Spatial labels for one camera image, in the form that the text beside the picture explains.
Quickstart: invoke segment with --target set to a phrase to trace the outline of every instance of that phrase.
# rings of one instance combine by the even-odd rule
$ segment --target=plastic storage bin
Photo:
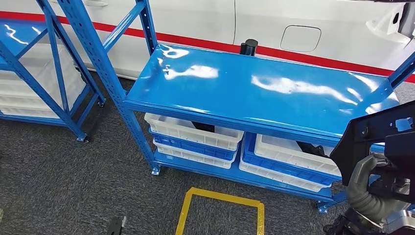
[[[157,143],[154,140],[153,140],[153,143],[154,143],[154,145],[157,146],[157,151],[159,151],[160,153],[168,155],[167,158],[173,158],[173,157],[184,158],[184,159],[187,159],[187,160],[191,160],[191,161],[195,161],[195,162],[199,162],[199,163],[205,163],[205,164],[208,164],[208,165],[214,165],[214,166],[225,168],[225,169],[229,169],[231,167],[231,165],[232,165],[233,161],[235,161],[235,158],[236,158],[236,155],[237,155],[237,151],[236,151],[233,155],[232,160],[227,161],[227,160],[222,160],[222,159],[219,159],[219,158],[211,157],[211,156],[208,156],[208,155],[192,152],[192,151],[189,151],[189,150],[185,150],[185,149],[176,148],[176,147],[168,146],[168,145],[165,145],[165,144]]]
[[[77,70],[72,75],[72,84],[65,84],[67,87],[67,98],[69,109],[72,109],[76,99],[85,88],[84,81],[77,81],[80,74]],[[40,97],[24,96],[0,96],[0,111],[6,115],[18,115],[41,118],[58,118],[58,116],[49,108],[49,106]]]
[[[323,147],[324,153],[330,155],[334,148]],[[256,135],[255,155],[276,160],[311,170],[325,172],[341,177],[340,170],[329,158],[304,153],[295,141],[266,135]]]
[[[341,179],[337,175],[256,156],[254,147],[255,134],[246,133],[239,164],[240,170],[315,192],[330,187],[333,181]]]
[[[185,140],[171,137],[171,136],[160,135],[160,134],[152,132],[151,129],[149,129],[149,132],[150,134],[153,135],[154,141],[156,143],[189,150],[192,152],[208,155],[211,157],[215,157],[215,158],[219,158],[219,159],[227,160],[227,161],[232,160],[233,156],[235,155],[235,151],[225,150],[222,148],[217,148],[217,147],[213,147],[213,146],[205,145],[201,143],[185,141]]]
[[[154,133],[236,151],[243,131],[215,127],[215,133],[196,129],[191,121],[146,113],[144,119]]]
[[[62,73],[65,82],[68,82],[68,69],[75,69],[73,61],[63,45],[58,45],[58,53],[61,61]],[[35,44],[19,60],[23,66],[33,75],[37,82],[48,92],[58,87],[56,79],[55,63],[49,44]],[[0,94],[36,95],[36,93],[14,72],[0,71]]]
[[[86,84],[63,45],[58,45],[58,52],[71,109]],[[63,108],[50,45],[36,44],[23,55],[20,62]],[[7,115],[58,118],[23,80],[10,71],[0,71],[0,111]]]

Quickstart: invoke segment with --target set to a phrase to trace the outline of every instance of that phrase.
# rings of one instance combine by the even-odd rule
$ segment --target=shelf unit
[[[85,64],[82,62],[81,57],[76,52],[74,45],[58,21],[49,3],[41,0],[37,2],[45,14],[45,22],[0,18],[0,25],[3,28],[2,31],[0,31],[0,70],[15,72],[16,75],[26,82],[28,86],[49,106],[58,118],[6,115],[0,112],[0,119],[64,126],[69,128],[76,135],[78,141],[88,141],[87,134],[81,130],[82,122],[85,120],[93,104],[97,102],[98,105],[102,107],[105,103],[105,98],[98,89],[97,84],[91,77]],[[56,101],[19,61],[21,56],[48,32],[63,108],[56,103]],[[68,106],[68,98],[55,35],[62,40],[86,83],[85,88],[78,96],[71,109]],[[73,115],[88,93],[91,93],[92,97],[78,120],[75,121]]]
[[[348,121],[399,104],[393,89],[415,67],[415,53],[390,77],[333,70],[247,55],[158,44],[148,0],[136,5],[101,43],[81,0],[58,0],[97,73],[149,163],[269,188],[319,201],[319,211],[344,201],[329,188],[311,192],[243,172],[155,152],[133,111],[149,112],[280,138],[335,146]],[[107,52],[140,16],[150,59],[127,93]]]

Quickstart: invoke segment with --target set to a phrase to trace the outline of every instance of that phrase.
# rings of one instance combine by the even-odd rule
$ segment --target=yellow tape square
[[[227,201],[238,203],[250,207],[257,207],[258,208],[258,220],[256,226],[256,234],[257,235],[264,235],[264,204],[260,201],[252,200],[243,197],[232,196],[224,193],[213,192],[209,190],[204,190],[200,188],[192,187],[189,191],[186,192],[186,196],[184,197],[182,211],[180,212],[179,223],[177,224],[176,235],[182,235],[184,231],[184,224],[186,223],[187,214],[189,212],[190,201],[192,200],[192,195],[199,195],[203,197],[214,198],[217,200]]]

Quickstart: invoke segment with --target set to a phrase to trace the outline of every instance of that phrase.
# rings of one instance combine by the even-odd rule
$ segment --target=blue plastic crate
[[[337,175],[331,175],[324,172],[259,157],[254,154],[255,140],[256,134],[248,132],[245,133],[245,137],[243,139],[244,155],[242,156],[242,160],[246,163],[295,176],[325,186],[329,186],[333,181],[342,179]]]
[[[233,156],[236,151],[229,151],[222,148],[217,148],[201,143],[191,142],[187,140],[182,140],[179,138],[171,137],[171,136],[165,136],[160,135],[157,133],[154,133],[151,131],[151,129],[148,130],[150,134],[153,135],[154,141],[157,143],[169,145],[176,148],[186,149],[192,152],[205,154],[211,157],[223,159],[223,160],[232,160]]]

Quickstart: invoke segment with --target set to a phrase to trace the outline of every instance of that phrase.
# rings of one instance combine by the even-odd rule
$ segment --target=white car
[[[57,15],[64,16],[57,0],[49,2]],[[102,41],[135,4],[134,0],[83,2]],[[380,75],[388,75],[415,48],[412,3],[150,0],[150,4],[161,42],[238,52],[238,46],[252,38],[259,42],[258,56]],[[0,17],[42,18],[34,0],[14,0],[1,10]],[[64,25],[93,69],[72,28]],[[109,56],[120,76],[138,76],[149,56],[139,20],[130,25]]]

